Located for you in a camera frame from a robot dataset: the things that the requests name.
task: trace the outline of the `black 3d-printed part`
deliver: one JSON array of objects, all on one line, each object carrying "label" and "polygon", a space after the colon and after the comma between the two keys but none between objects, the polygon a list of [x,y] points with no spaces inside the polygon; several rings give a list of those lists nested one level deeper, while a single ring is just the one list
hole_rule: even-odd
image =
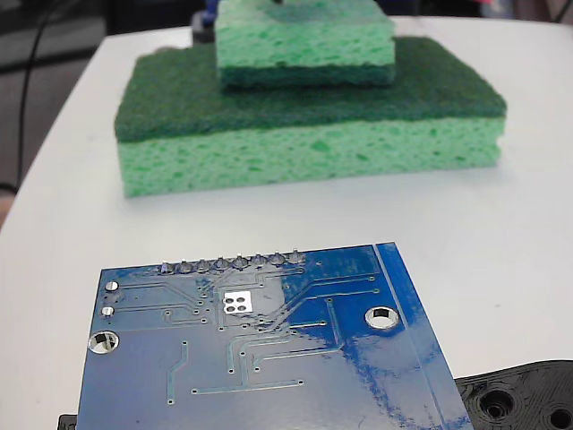
[{"label": "black 3d-printed part", "polygon": [[57,421],[57,430],[75,430],[77,415],[61,415]]},{"label": "black 3d-printed part", "polygon": [[[474,430],[573,429],[573,361],[468,376],[456,385]],[[57,430],[75,430],[75,424],[75,415],[62,415]]]}]

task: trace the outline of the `mounting hole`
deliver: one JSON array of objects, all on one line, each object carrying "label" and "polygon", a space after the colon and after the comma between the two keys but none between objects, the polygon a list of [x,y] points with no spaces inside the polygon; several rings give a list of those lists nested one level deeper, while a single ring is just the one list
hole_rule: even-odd
[{"label": "mounting hole", "polygon": [[569,428],[572,420],[571,414],[565,409],[555,409],[550,416],[550,421],[555,428]]},{"label": "mounting hole", "polygon": [[502,419],[509,415],[513,404],[511,396],[499,390],[490,391],[480,399],[480,408],[491,419]]},{"label": "mounting hole", "polygon": [[400,321],[398,312],[391,307],[378,306],[368,309],[364,318],[373,329],[388,330],[396,327]]},{"label": "mounting hole", "polygon": [[95,354],[108,354],[119,345],[119,337],[112,331],[98,331],[90,336],[88,349]]}]

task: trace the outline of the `sponge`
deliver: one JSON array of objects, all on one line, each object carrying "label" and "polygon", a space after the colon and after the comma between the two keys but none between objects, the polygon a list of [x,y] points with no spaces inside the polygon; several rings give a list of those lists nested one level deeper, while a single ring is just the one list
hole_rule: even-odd
[{"label": "sponge", "polygon": [[394,24],[374,0],[226,0],[216,32],[224,88],[394,79]]},{"label": "sponge", "polygon": [[430,39],[398,38],[388,88],[222,93],[215,49],[138,60],[115,121],[128,196],[488,167],[506,105]]}]

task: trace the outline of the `blue circuit board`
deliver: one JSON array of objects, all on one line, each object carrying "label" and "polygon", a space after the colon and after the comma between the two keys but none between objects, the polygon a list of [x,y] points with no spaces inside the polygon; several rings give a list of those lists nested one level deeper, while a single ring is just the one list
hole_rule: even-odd
[{"label": "blue circuit board", "polygon": [[394,244],[103,270],[78,430],[472,429]]}]

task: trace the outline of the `table surface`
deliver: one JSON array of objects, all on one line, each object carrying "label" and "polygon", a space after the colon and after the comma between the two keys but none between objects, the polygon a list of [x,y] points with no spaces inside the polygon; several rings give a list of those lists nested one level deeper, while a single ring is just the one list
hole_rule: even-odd
[{"label": "table surface", "polygon": [[0,427],[75,413],[99,271],[396,241],[455,377],[573,359],[573,28],[398,18],[509,103],[496,168],[125,200],[113,122],[137,56],[189,29],[108,38],[0,233]]}]

